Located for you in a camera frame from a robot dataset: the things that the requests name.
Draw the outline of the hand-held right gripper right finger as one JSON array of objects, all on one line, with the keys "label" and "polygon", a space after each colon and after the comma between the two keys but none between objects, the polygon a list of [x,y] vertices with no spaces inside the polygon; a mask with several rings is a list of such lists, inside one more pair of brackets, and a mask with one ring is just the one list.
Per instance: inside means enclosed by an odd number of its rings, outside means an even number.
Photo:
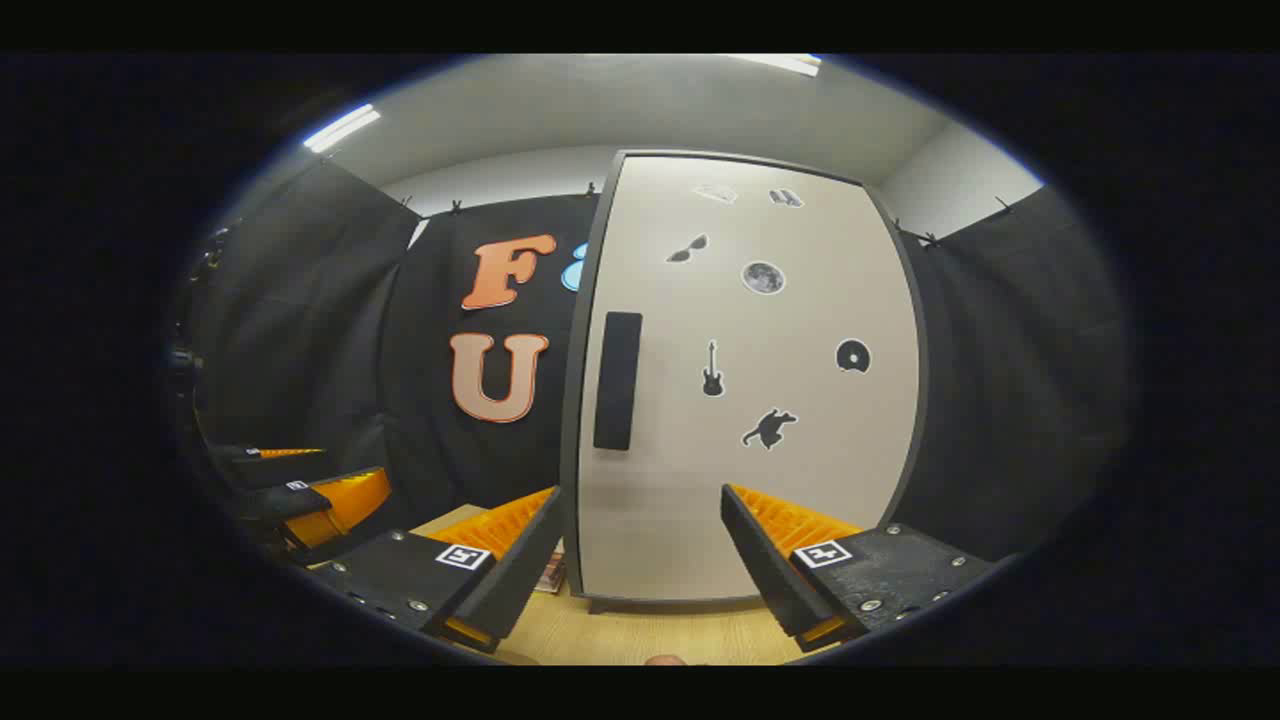
[{"label": "hand-held right gripper right finger", "polygon": [[745,486],[719,518],[758,594],[803,652],[887,632],[998,565],[899,521],[860,529]]}]

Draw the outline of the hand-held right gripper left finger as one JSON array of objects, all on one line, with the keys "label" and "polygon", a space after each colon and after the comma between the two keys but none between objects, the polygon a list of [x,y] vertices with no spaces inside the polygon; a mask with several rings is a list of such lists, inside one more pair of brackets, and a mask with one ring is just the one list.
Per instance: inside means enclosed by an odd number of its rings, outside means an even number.
[{"label": "hand-held right gripper left finger", "polygon": [[493,653],[562,541],[561,505],[553,486],[428,536],[389,530],[310,574],[370,616]]}]

